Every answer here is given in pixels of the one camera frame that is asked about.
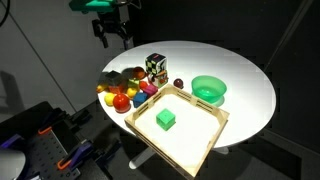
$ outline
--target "yellow ball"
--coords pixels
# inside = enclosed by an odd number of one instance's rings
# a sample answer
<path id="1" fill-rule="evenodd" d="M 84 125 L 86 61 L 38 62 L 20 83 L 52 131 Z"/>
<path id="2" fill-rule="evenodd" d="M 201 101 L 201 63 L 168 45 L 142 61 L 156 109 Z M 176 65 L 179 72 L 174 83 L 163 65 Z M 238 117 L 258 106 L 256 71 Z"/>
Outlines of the yellow ball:
<path id="1" fill-rule="evenodd" d="M 105 96 L 104 96 L 104 102 L 106 102 L 106 104 L 108 106 L 113 106 L 113 98 L 115 97 L 116 95 L 113 94 L 113 93 L 107 93 Z"/>
<path id="2" fill-rule="evenodd" d="M 127 95 L 129 97 L 129 99 L 132 99 L 137 94 L 137 92 L 138 92 L 138 90 L 135 88 L 128 88 Z"/>

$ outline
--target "green bowl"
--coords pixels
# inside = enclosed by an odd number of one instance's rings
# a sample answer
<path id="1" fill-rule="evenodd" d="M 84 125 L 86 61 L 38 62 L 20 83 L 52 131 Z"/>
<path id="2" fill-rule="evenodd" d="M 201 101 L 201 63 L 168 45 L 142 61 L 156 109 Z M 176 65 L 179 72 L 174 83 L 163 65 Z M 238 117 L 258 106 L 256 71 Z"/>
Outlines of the green bowl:
<path id="1" fill-rule="evenodd" d="M 191 86 L 192 94 L 208 103 L 217 102 L 227 91 L 227 86 L 223 81 L 206 75 L 195 77 Z"/>

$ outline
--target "white object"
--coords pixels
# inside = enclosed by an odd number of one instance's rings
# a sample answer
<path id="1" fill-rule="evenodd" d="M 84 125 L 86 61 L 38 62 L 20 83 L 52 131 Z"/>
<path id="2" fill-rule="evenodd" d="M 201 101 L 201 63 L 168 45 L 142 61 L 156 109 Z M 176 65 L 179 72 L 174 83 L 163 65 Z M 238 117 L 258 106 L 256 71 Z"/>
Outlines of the white object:
<path id="1" fill-rule="evenodd" d="M 184 82 L 183 90 L 189 93 L 192 93 L 192 79 L 199 75 L 214 76 L 226 84 L 224 103 L 219 108 L 230 115 L 215 148 L 247 140 L 270 121 L 276 106 L 276 96 L 268 77 L 246 58 L 217 46 L 189 41 L 150 43 L 123 52 L 103 72 L 121 72 L 136 66 L 145 68 L 145 58 L 152 53 L 166 56 L 168 83 L 173 84 L 176 78 L 180 78 Z M 127 113 L 119 114 L 105 104 L 105 94 L 98 94 L 104 111 L 116 124 L 135 136 L 124 121 L 127 115 L 135 111 L 133 105 Z"/>

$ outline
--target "white round table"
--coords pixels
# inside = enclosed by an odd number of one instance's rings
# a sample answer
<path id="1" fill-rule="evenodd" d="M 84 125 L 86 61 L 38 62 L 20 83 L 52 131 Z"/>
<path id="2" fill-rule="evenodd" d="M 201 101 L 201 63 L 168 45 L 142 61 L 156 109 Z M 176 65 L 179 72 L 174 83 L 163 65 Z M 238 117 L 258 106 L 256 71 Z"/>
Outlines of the white round table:
<path id="1" fill-rule="evenodd" d="M 246 58 L 229 50 L 190 41 L 163 41 L 135 47 L 114 58 L 103 72 L 141 66 L 145 58 L 159 53 L 167 58 L 170 84 L 176 78 L 184 82 L 183 90 L 192 93 L 191 81 L 199 75 L 210 75 L 227 85 L 225 101 L 219 107 L 230 113 L 228 123 L 214 148 L 228 147 L 258 133 L 271 119 L 276 96 L 268 77 Z M 135 111 L 119 114 L 104 102 L 106 92 L 98 94 L 99 101 L 108 116 L 128 133 L 135 135 L 125 124 L 125 117 Z"/>

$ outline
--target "wooden tray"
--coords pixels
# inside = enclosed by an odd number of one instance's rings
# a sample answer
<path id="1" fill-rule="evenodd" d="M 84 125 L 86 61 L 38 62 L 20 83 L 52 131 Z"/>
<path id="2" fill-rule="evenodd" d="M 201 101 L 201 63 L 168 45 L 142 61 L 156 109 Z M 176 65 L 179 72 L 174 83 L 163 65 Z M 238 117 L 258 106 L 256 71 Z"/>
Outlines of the wooden tray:
<path id="1" fill-rule="evenodd" d="M 176 123 L 164 131 L 156 115 L 167 108 Z M 229 113 L 167 84 L 125 118 L 126 125 L 187 179 L 197 175 Z"/>

